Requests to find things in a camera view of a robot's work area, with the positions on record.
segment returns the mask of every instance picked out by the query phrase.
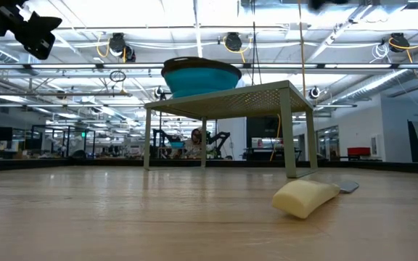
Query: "white wall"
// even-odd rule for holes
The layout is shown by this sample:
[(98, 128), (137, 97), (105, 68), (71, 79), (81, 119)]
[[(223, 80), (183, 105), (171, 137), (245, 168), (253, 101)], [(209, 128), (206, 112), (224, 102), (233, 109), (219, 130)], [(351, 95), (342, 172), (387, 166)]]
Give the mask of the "white wall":
[[(340, 137), (340, 155), (347, 156), (349, 147), (370, 147), (371, 137), (379, 136), (379, 148), (385, 161), (385, 143), (383, 137), (382, 109), (380, 95), (371, 101), (356, 102), (355, 108), (339, 108), (331, 118), (314, 118), (315, 131), (338, 126)], [(296, 125), (294, 135), (306, 132), (306, 124)]]
[(218, 120), (217, 131), (230, 132), (231, 137), (225, 141), (221, 148), (222, 157), (233, 154), (233, 160), (242, 160), (242, 154), (246, 148), (246, 118)]
[(407, 121), (418, 121), (418, 91), (396, 98), (382, 95), (383, 131), (388, 162), (412, 162)]

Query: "shelf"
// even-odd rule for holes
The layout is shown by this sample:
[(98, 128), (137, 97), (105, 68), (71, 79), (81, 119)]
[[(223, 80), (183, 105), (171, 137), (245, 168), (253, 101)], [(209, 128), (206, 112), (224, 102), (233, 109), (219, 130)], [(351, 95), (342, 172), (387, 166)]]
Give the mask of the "shelf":
[(169, 99), (145, 104), (146, 109), (201, 120), (256, 117), (280, 113), (280, 90), (288, 88), (292, 112), (313, 109), (312, 104), (288, 80), (228, 91)]

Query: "sponge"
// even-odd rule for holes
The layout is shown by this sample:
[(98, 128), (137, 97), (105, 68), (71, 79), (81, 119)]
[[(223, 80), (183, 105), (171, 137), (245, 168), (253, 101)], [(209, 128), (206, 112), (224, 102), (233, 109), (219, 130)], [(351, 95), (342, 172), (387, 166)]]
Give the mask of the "sponge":
[(340, 193), (335, 184), (297, 180), (275, 193), (272, 206), (299, 218), (307, 218), (318, 206)]

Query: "metal pipe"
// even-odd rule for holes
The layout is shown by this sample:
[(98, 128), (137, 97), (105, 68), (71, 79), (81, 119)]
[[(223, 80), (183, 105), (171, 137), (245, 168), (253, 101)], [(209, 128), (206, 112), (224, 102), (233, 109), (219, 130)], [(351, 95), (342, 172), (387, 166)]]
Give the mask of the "metal pipe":
[[(362, 70), (356, 70), (356, 69), (334, 69), (332, 72), (328, 69), (306, 69), (306, 72), (308, 74), (357, 74), (357, 75), (379, 75), (379, 74), (385, 74), (390, 73), (391, 69), (362, 69)], [(141, 75), (137, 75), (134, 72), (124, 72), (127, 76), (127, 78), (161, 78), (162, 75), (160, 73), (142, 73)], [(299, 69), (276, 69), (276, 68), (263, 68), (262, 73), (269, 74), (269, 73), (301, 73)], [(31, 79), (31, 78), (50, 78), (50, 79), (60, 79), (60, 78), (67, 78), (67, 79), (73, 79), (73, 78), (108, 78), (109, 77), (108, 72), (88, 72), (88, 73), (82, 73), (82, 72), (71, 72), (71, 73), (62, 73), (62, 72), (45, 72), (41, 73), (40, 75), (26, 75), (26, 74), (8, 74), (4, 75), (5, 78), (8, 79)]]
[[(231, 63), (239, 69), (244, 69), (246, 64)], [(404, 69), (417, 69), (418, 63), (393, 63), (393, 64), (371, 64), (368, 63), (306, 63), (307, 70), (328, 70), (329, 73), (336, 73), (339, 70), (372, 70), (377, 72), (379, 70), (392, 70), (398, 69), (400, 65), (403, 65)], [(301, 63), (260, 63), (254, 65), (248, 65), (248, 68), (252, 66), (262, 70), (299, 70), (301, 69)], [(84, 70), (101, 72), (104, 70), (159, 70), (164, 68), (163, 63), (120, 63), (120, 64), (42, 64), (42, 65), (2, 65), (0, 64), (0, 70), (19, 70), (26, 67), (32, 67), (33, 69), (40, 70)]]
[(397, 91), (394, 94), (390, 94), (388, 95), (388, 98), (396, 98), (398, 96), (404, 95), (404, 94), (408, 94), (411, 93), (412, 91), (417, 91), (418, 90), (418, 84), (409, 88), (406, 88), (402, 91)]
[(69, 146), (70, 146), (70, 126), (67, 127), (67, 149), (65, 150), (67, 157), (69, 157)]
[[(124, 32), (127, 30), (194, 30), (194, 26), (135, 26), (135, 27), (90, 27), (90, 28), (58, 28), (54, 29), (54, 32), (70, 32), (75, 30), (77, 32)], [(217, 26), (217, 25), (201, 25), (201, 30), (236, 30), (236, 31), (252, 31), (253, 27), (250, 25), (247, 26)], [(256, 30), (288, 30), (287, 28), (279, 26), (256, 26)]]
[(93, 154), (92, 154), (93, 159), (96, 157), (96, 152), (94, 151), (95, 143), (96, 143), (96, 131), (93, 130)]
[(194, 22), (196, 27), (196, 44), (197, 44), (197, 55), (202, 58), (202, 45), (201, 45), (201, 30), (200, 23), (197, 19), (198, 9), (197, 9), (197, 0), (193, 0), (193, 10), (194, 10)]
[(57, 94), (57, 93), (39, 93), (39, 94), (8, 94), (8, 93), (0, 93), (0, 96), (29, 96), (29, 97), (37, 97), (37, 96), (132, 96), (132, 94), (113, 94), (113, 93), (64, 93), (64, 94)]
[[(51, 132), (51, 138), (53, 138), (54, 139), (54, 129), (52, 129), (52, 132)], [(51, 141), (51, 153), (54, 151), (54, 142), (52, 142)]]
[[(418, 54), (416, 55), (416, 60), (418, 66)], [(416, 76), (415, 70), (410, 68), (402, 70), (393, 70), (390, 73), (385, 75), (377, 75), (366, 80), (357, 83), (356, 85), (347, 88), (342, 96), (337, 97), (336, 99), (328, 99), (323, 101), (323, 104), (339, 104), (340, 102), (345, 102), (349, 99), (362, 99), (367, 98), (372, 95), (378, 94), (381, 91), (392, 88), (399, 84), (405, 83), (408, 80), (414, 79)]]

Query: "ceiling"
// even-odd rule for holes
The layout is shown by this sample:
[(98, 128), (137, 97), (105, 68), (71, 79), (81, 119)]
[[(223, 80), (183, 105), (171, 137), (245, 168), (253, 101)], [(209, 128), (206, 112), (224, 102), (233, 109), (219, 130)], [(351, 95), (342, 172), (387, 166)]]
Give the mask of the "ceiling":
[[(313, 63), (381, 63), (387, 57), (376, 59), (374, 50), (382, 39), (388, 40), (391, 33), (404, 33), (411, 45), (418, 44), (418, 9), (405, 9), (403, 1), (394, 5), (358, 7), (357, 4), (328, 6), (320, 12), (309, 12), (302, 6), (301, 19), (297, 4), (280, 4), (279, 0), (258, 1), (255, 24), (258, 58), (260, 63), (300, 63), (300, 24), (303, 26), (304, 58)], [(136, 62), (162, 63), (174, 57), (198, 56), (197, 38), (200, 34), (200, 51), (208, 59), (222, 62), (241, 63), (239, 54), (228, 52), (218, 40), (223, 40), (228, 32), (238, 32), (244, 46), (246, 63), (253, 62), (253, 14), (249, 7), (239, 5), (237, 0), (199, 0), (196, 16), (193, 0), (31, 0), (26, 3), (22, 15), (29, 16), (35, 11), (41, 16), (62, 18), (62, 24), (54, 30), (57, 41), (50, 57), (43, 63), (120, 63), (120, 57), (101, 57), (97, 47), (104, 54), (107, 39), (113, 33), (125, 33), (125, 40), (136, 52)], [(356, 18), (357, 10), (361, 11)], [(200, 26), (196, 28), (196, 19)], [(322, 50), (321, 44), (328, 38)], [(0, 38), (0, 49), (18, 57), (25, 53), (11, 33)], [(418, 49), (412, 52), (417, 58)], [(405, 52), (388, 52), (392, 62), (407, 62)], [(36, 89), (47, 93), (64, 90), (66, 92), (99, 94), (124, 90), (130, 96), (97, 96), (91, 102), (97, 104), (130, 104), (134, 107), (113, 108), (117, 115), (112, 120), (143, 120), (144, 110), (139, 107), (155, 100), (154, 90), (161, 86), (166, 89), (160, 70), (130, 70), (133, 77), (123, 83), (110, 83), (109, 70), (103, 72), (79, 70), (38, 70), (39, 75), (29, 76), (18, 71), (0, 70), (0, 80), (9, 81), (19, 88), (8, 88), (8, 92), (26, 92)], [(58, 77), (46, 80), (48, 75), (74, 75), (71, 78)], [(322, 95), (337, 95), (351, 84), (368, 78), (369, 73), (356, 71), (347, 73), (306, 72), (306, 88), (319, 87)], [(239, 86), (251, 84), (249, 73), (244, 71)], [(303, 88), (303, 76), (299, 73), (283, 73), (264, 70), (259, 78), (256, 72), (254, 84), (290, 80), (296, 87)], [(72, 97), (36, 97), (27, 103), (75, 104)], [(48, 109), (59, 112), (60, 109)], [(90, 109), (69, 110), (79, 118), (90, 120), (111, 120), (103, 112)], [(178, 127), (172, 125), (169, 130)]]

